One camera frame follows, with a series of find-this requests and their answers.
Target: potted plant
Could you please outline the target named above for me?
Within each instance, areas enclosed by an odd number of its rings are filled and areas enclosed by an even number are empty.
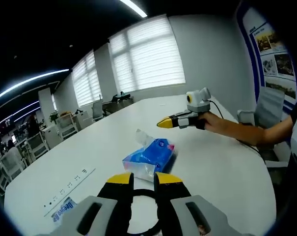
[[[50,122],[54,122],[56,124],[56,119],[59,118],[58,112],[52,112],[49,116]]]

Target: led light strip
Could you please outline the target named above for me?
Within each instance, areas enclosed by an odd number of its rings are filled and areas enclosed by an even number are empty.
[[[21,112],[22,110],[26,109],[27,107],[30,107],[31,105],[36,104],[37,102],[33,102],[32,104],[29,104],[28,106],[26,106],[26,107],[20,109],[18,112]]]
[[[123,2],[125,5],[127,5],[129,8],[131,8],[133,11],[135,11],[142,18],[147,17],[146,13],[130,0],[120,0],[120,1]]]
[[[43,75],[38,75],[38,76],[36,76],[36,77],[30,78],[30,79],[28,79],[28,80],[22,81],[22,82],[20,82],[20,83],[14,85],[14,86],[8,88],[6,91],[3,91],[2,93],[0,93],[0,98],[1,98],[3,95],[7,94],[8,92],[10,92],[10,91],[16,89],[17,87],[19,87],[19,86],[21,86],[21,85],[23,85],[23,84],[28,83],[28,82],[30,82],[30,81],[33,81],[33,80],[36,80],[36,79],[39,79],[39,78],[42,78],[42,77],[45,77],[45,76],[48,76],[48,75],[53,75],[53,74],[57,74],[57,73],[61,73],[61,72],[66,72],[66,71],[69,71],[69,69],[58,70],[58,71],[54,71],[54,72],[49,72],[49,73],[46,73],[46,74],[43,74]]]
[[[22,115],[20,118],[23,118],[24,116],[27,116],[29,113],[32,113],[32,112],[38,110],[39,108],[40,107],[37,107],[36,109],[34,109],[34,110],[30,111],[30,112],[27,112],[25,115]]]
[[[19,111],[17,111],[16,113],[14,113],[14,114],[12,114],[12,115],[9,115],[9,116],[8,116],[7,118],[5,118],[4,120],[1,120],[1,121],[0,121],[0,124],[1,124],[3,121],[5,121],[5,120],[9,119],[10,117],[12,117],[12,116],[16,115],[18,112],[21,112],[22,110],[26,109],[27,107],[30,107],[31,105],[34,105],[34,104],[36,104],[37,102],[33,102],[32,104],[29,104],[28,106],[26,106],[26,107],[24,107],[24,108],[20,109],[20,110],[19,110]]]

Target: ceiling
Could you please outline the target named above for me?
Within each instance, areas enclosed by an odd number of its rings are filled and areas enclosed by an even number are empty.
[[[216,14],[231,17],[239,0],[133,0],[148,17]],[[91,49],[141,17],[119,0],[0,1],[0,93],[20,81],[71,69]],[[6,94],[0,106],[23,92],[63,81],[69,72],[41,78]],[[52,93],[57,83],[49,85]],[[38,99],[35,89],[0,108],[0,120]]]

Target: photo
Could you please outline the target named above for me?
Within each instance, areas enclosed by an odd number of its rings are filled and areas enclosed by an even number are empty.
[[[272,48],[276,48],[278,46],[282,46],[282,43],[280,41],[280,39],[278,38],[277,34],[275,32],[272,32],[269,36],[268,36],[270,45]]]
[[[261,57],[263,62],[264,75],[277,75],[275,59],[273,55]]]
[[[294,76],[292,62],[288,54],[275,55],[275,60],[279,74]]]
[[[291,80],[281,79],[281,78],[265,78],[265,86],[281,90],[285,95],[296,99],[296,83]]]
[[[256,37],[258,49],[260,52],[271,49],[270,42],[268,41],[267,35],[259,35]]]

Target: white wall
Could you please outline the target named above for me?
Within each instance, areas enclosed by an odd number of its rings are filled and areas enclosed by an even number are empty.
[[[39,104],[44,116],[45,124],[52,125],[50,122],[50,115],[54,112],[54,104],[52,102],[50,88],[43,89],[38,92]]]
[[[247,109],[253,88],[237,25],[208,15],[169,18],[180,51],[188,90],[208,87],[233,115]]]
[[[117,94],[108,46],[109,44],[106,43],[95,51],[96,70],[105,102],[111,101],[112,97]]]
[[[54,92],[54,101],[58,112],[75,112],[79,107],[75,97],[74,87],[71,74],[61,83],[58,89]]]
[[[251,109],[254,89],[236,23],[208,15],[172,16],[169,21],[177,40],[186,84],[131,92],[135,101],[208,87],[233,116],[239,109]],[[111,100],[117,92],[108,44],[95,51],[95,61],[104,100]],[[71,79],[61,84],[54,97],[61,111],[63,107],[76,111],[78,105]],[[91,105],[80,109],[91,114]]]

